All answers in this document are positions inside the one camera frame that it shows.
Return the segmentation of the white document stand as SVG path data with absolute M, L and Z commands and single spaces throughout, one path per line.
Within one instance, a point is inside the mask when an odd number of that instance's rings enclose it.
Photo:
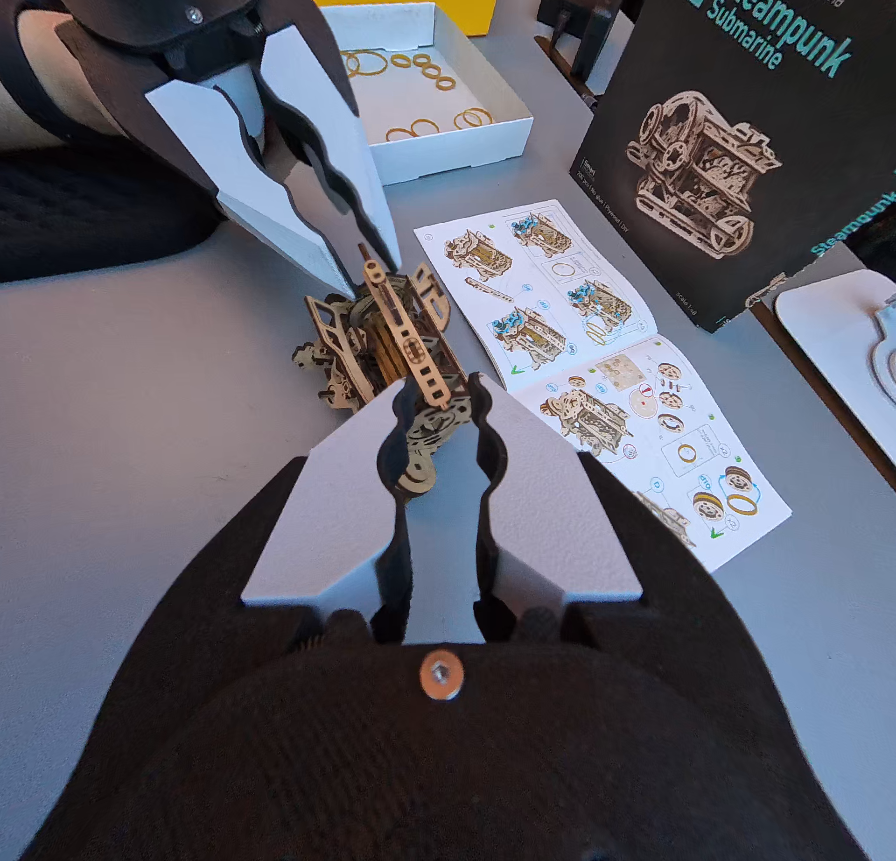
M 861 269 L 782 292 L 774 309 L 791 338 L 894 463 L 894 282 Z

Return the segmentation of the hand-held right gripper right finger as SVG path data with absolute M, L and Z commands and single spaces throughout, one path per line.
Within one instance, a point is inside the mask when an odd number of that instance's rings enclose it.
M 476 624 L 508 638 L 530 609 L 622 603 L 643 588 L 574 447 L 487 376 L 468 378 L 476 463 Z

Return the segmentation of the black model kit box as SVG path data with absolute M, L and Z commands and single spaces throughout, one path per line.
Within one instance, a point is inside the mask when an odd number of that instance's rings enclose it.
M 570 174 L 714 332 L 894 204 L 895 0 L 645 0 Z

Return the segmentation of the group of yellow rubber bands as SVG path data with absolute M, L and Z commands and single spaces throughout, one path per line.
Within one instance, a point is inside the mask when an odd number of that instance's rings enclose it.
M 430 52 L 350 49 L 342 51 L 342 61 L 371 146 L 496 122 Z

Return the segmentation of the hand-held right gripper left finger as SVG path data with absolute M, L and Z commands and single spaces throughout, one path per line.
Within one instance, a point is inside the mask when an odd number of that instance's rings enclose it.
M 412 591 L 405 500 L 412 381 L 401 379 L 309 453 L 241 598 L 362 614 L 375 640 L 405 639 Z

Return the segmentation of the person's left hand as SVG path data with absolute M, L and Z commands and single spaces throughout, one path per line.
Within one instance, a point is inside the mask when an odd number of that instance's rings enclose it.
M 1 150 L 59 148 L 66 130 L 125 138 L 101 104 L 81 65 L 57 34 L 71 15 L 24 10 L 14 28 L 2 15 Z

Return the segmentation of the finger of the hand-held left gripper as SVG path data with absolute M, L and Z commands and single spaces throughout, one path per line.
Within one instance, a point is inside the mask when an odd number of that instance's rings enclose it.
M 293 155 L 309 155 L 319 183 L 333 205 L 351 213 L 367 246 L 385 268 L 397 271 L 401 260 L 392 214 L 383 184 L 357 114 L 342 56 L 335 54 L 333 81 L 297 26 L 267 35 L 257 89 Z
M 231 220 L 333 291 L 355 296 L 327 239 L 298 216 L 286 187 L 251 155 L 245 124 L 225 93 L 172 80 L 146 98 L 210 177 Z

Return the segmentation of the black quilted pad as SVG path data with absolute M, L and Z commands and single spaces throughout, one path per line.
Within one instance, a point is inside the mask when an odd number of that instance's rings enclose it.
M 223 221 L 196 184 L 140 150 L 48 148 L 1 157 L 1 281 L 153 261 Z

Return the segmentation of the wooden submarine model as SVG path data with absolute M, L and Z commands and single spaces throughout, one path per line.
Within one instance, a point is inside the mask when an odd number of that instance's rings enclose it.
M 412 275 L 386 275 L 451 392 L 447 410 L 430 407 L 422 394 L 416 402 L 407 431 L 409 464 L 398 481 L 405 495 L 413 497 L 434 486 L 433 455 L 471 420 L 471 402 L 467 376 L 444 336 L 451 304 L 429 265 L 419 265 Z M 319 397 L 331 408 L 356 413 L 393 383 L 416 383 L 365 282 L 355 300 L 307 296 L 306 303 L 318 339 L 298 346 L 293 362 L 304 369 L 323 369 L 327 386 Z

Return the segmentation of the illustrated instruction booklet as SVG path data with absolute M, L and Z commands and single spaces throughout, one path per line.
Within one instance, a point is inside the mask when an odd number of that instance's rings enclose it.
M 415 235 L 507 392 L 612 470 L 708 572 L 790 517 L 644 298 L 558 201 Z

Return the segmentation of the perforated wooden strip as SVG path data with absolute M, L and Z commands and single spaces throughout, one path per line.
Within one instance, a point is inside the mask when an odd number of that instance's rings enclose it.
M 364 282 L 385 318 L 386 327 L 408 373 L 413 376 L 430 407 L 447 410 L 451 392 L 422 343 L 412 319 L 392 288 L 381 264 L 369 253 L 364 243 L 361 242 L 358 249 L 364 258 Z

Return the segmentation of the white cardboard tray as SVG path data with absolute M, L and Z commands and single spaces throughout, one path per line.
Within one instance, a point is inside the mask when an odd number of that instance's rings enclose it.
M 499 162 L 522 154 L 532 114 L 509 83 L 441 8 L 431 2 L 343 5 L 322 9 L 341 51 L 423 50 L 441 59 L 496 122 L 429 137 L 370 146 L 381 182 Z

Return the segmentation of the black desktop device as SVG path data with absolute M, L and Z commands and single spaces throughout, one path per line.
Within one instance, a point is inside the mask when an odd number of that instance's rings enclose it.
M 537 20 L 552 30 L 550 37 L 538 36 L 547 57 L 591 110 L 599 96 L 587 87 L 587 80 L 609 37 L 624 0 L 540 0 Z M 572 62 L 568 62 L 556 45 L 563 35 L 579 39 Z

